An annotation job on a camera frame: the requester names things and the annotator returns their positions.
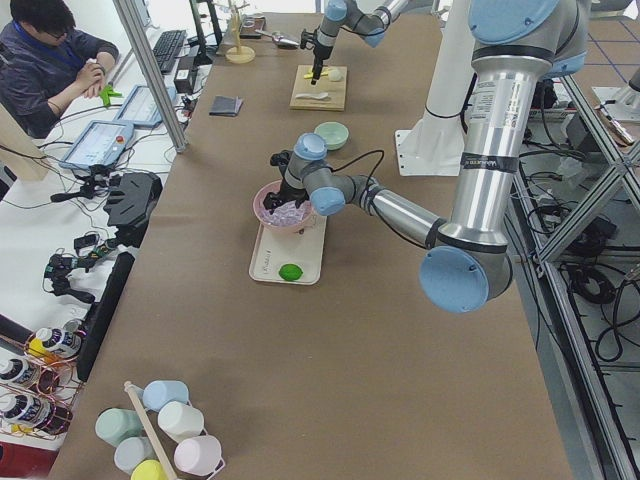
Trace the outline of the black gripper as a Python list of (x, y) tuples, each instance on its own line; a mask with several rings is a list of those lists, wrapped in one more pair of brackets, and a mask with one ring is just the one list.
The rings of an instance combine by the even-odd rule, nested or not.
[(311, 84), (316, 84), (320, 79), (323, 63), (328, 59), (328, 47), (325, 45), (316, 45), (314, 47), (314, 64), (312, 68)]
[(263, 206), (267, 211), (275, 212), (283, 205), (283, 200), (294, 200), (297, 209), (308, 201), (304, 184), (290, 172), (284, 173), (279, 192), (268, 192), (265, 195)]

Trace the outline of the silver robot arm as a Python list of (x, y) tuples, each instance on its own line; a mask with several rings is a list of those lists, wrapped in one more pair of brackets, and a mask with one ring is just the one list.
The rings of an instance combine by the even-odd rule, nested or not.
[(453, 5), (446, 1), (384, 1), (371, 13), (365, 13), (356, 1), (328, 1), (322, 20), (313, 31), (304, 29), (300, 37), (300, 48), (313, 52), (310, 82), (315, 85), (321, 77), (324, 63), (330, 59), (341, 30), (360, 37), (367, 45), (376, 47), (385, 32), (401, 14), (411, 10), (429, 8), (433, 14), (448, 12)]
[(426, 249), (419, 277), (435, 305), (453, 313), (481, 308), (511, 283), (502, 222), (536, 85), (583, 66), (590, 10), (587, 1), (452, 4), (424, 115), (396, 141), (411, 174), (456, 178), (449, 218), (372, 177), (339, 174), (314, 133), (288, 153), (265, 207), (309, 201), (329, 216), (357, 205)]

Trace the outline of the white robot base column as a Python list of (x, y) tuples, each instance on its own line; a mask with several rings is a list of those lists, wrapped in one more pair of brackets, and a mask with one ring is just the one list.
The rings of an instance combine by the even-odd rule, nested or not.
[(465, 144), (460, 113), (474, 70), (475, 40), (468, 26), (471, 3), (457, 0), (449, 11), (421, 120), (396, 132), (399, 173), (403, 176), (456, 176)]

